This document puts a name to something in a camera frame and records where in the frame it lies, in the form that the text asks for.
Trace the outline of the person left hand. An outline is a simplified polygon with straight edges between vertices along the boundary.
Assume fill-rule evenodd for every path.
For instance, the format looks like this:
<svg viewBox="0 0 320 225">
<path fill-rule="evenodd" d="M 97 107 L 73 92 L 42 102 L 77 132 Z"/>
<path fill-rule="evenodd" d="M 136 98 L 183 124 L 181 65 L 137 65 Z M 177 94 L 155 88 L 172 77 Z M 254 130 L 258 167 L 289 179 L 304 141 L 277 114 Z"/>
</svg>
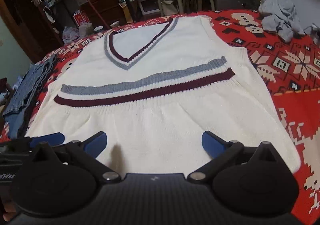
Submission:
<svg viewBox="0 0 320 225">
<path fill-rule="evenodd" d="M 17 214 L 16 207 L 13 203 L 5 203 L 3 205 L 3 210 L 1 210 L 1 219 L 5 222 L 11 221 Z"/>
</svg>

